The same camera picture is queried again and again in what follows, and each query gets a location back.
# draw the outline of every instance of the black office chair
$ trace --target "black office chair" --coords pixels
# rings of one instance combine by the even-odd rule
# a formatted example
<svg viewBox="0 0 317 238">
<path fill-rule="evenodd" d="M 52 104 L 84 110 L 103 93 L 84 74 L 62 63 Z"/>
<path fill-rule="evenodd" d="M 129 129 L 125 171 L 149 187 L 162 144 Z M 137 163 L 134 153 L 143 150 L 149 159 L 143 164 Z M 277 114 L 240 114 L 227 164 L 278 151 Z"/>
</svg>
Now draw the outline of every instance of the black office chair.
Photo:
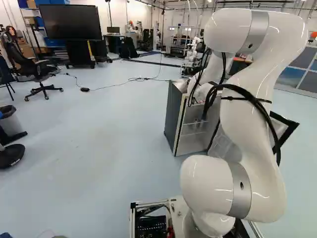
<svg viewBox="0 0 317 238">
<path fill-rule="evenodd" d="M 19 65 L 21 65 L 21 68 L 17 69 L 16 71 L 20 75 L 24 75 L 27 77 L 30 75 L 34 75 L 33 81 L 40 83 L 39 88 L 32 88 L 31 94 L 25 96 L 25 101 L 29 101 L 29 97 L 36 95 L 39 92 L 43 92 L 45 99 L 48 100 L 49 97 L 46 93 L 46 90 L 59 90 L 60 92 L 64 91 L 62 88 L 55 88 L 53 84 L 50 86 L 44 86 L 42 84 L 42 81 L 53 76 L 54 74 L 52 72 L 57 70 L 56 67 L 47 65 L 49 62 L 48 59 L 34 62 L 34 58 L 25 58 L 21 51 L 18 50 L 16 44 L 12 40 L 10 40 L 10 37 L 6 39 L 4 47 L 7 52 L 8 58 L 10 59 L 13 66 L 14 63 L 18 63 Z"/>
</svg>

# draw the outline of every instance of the electronic equipment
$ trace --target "electronic equipment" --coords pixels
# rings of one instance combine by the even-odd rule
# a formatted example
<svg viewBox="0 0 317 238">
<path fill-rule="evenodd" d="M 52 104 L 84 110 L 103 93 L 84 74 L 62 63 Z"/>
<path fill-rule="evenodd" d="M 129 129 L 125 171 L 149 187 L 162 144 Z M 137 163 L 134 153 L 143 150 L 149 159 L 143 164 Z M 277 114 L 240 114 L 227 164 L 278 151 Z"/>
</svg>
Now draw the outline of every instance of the electronic equipment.
<svg viewBox="0 0 317 238">
<path fill-rule="evenodd" d="M 101 40 L 98 8 L 94 5 L 39 5 L 50 39 Z"/>
<path fill-rule="evenodd" d="M 118 34 L 120 34 L 120 27 L 117 27 L 117 26 L 108 26 L 108 27 L 107 27 L 107 32 L 108 32 L 108 33 L 118 33 Z"/>
<path fill-rule="evenodd" d="M 89 88 L 80 88 L 80 91 L 82 91 L 82 92 L 89 92 L 90 89 L 89 89 Z"/>
</svg>

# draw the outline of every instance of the cable on floor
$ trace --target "cable on floor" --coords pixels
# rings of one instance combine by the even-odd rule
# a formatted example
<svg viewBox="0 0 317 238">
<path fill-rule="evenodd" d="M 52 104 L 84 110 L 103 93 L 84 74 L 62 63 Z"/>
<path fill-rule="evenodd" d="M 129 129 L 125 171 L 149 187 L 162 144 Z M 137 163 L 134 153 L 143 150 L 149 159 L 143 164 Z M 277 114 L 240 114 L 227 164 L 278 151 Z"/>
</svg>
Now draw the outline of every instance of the cable on floor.
<svg viewBox="0 0 317 238">
<path fill-rule="evenodd" d="M 100 90 L 100 89 L 104 89 L 104 88 L 111 88 L 111 87 L 115 87 L 115 86 L 121 86 L 121 85 L 124 85 L 126 83 L 130 83 L 130 82 L 143 82 L 143 81 L 147 81 L 147 80 L 154 80 L 154 81 L 162 81 L 162 82 L 168 82 L 169 80 L 160 80 L 160 79 L 157 79 L 159 74 L 160 74 L 160 71 L 161 71 L 161 68 L 162 68 L 162 51 L 160 53 L 160 62 L 159 62 L 159 70 L 158 70 L 158 74 L 155 76 L 155 77 L 152 77 L 152 78 L 148 78 L 148 77 L 133 77 L 133 78 L 129 78 L 128 81 L 124 82 L 124 83 L 119 83 L 119 84 L 113 84 L 113 85 L 108 85 L 108 86 L 104 86 L 104 87 L 100 87 L 100 88 L 95 88 L 95 89 L 89 89 L 89 91 L 97 91 L 97 90 Z M 68 76 L 71 76 L 71 77 L 74 77 L 76 79 L 76 86 L 79 87 L 79 88 L 84 88 L 83 86 L 80 86 L 78 84 L 78 78 L 75 76 L 75 75 L 71 75 L 69 73 L 62 73 L 63 75 L 68 75 Z"/>
</svg>

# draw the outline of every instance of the desk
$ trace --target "desk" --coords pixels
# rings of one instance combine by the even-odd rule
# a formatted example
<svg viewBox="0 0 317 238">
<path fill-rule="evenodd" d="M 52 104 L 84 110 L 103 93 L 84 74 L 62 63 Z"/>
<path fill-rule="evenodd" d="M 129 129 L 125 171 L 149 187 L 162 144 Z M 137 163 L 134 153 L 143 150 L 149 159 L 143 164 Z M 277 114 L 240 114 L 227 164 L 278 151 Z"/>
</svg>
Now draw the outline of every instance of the desk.
<svg viewBox="0 0 317 238">
<path fill-rule="evenodd" d="M 121 50 L 121 40 L 124 37 L 123 35 L 114 33 L 104 35 L 104 38 L 108 40 L 109 52 L 119 54 Z"/>
</svg>

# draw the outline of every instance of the red object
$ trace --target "red object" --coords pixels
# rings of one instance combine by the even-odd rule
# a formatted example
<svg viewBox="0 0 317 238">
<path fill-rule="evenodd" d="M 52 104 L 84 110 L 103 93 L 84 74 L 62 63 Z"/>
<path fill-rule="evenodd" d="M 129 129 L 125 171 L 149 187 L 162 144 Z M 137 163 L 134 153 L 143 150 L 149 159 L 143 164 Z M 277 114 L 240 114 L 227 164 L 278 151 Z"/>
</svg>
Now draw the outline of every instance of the red object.
<svg viewBox="0 0 317 238">
<path fill-rule="evenodd" d="M 317 31 L 314 31 L 314 32 L 311 34 L 311 37 L 316 38 L 316 37 L 317 37 Z"/>
<path fill-rule="evenodd" d="M 173 227 L 167 228 L 167 238 L 175 238 L 175 233 Z"/>
</svg>

